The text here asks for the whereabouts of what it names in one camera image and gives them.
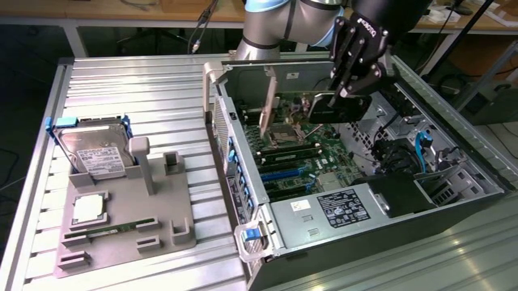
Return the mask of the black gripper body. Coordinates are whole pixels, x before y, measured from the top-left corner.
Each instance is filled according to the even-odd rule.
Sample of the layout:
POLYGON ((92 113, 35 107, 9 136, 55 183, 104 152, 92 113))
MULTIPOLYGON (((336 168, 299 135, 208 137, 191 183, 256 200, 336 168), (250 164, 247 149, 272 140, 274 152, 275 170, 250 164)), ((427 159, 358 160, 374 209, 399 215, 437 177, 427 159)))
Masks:
POLYGON ((429 5, 429 1, 352 1, 348 62, 354 76, 364 76, 372 65, 389 59, 429 5))

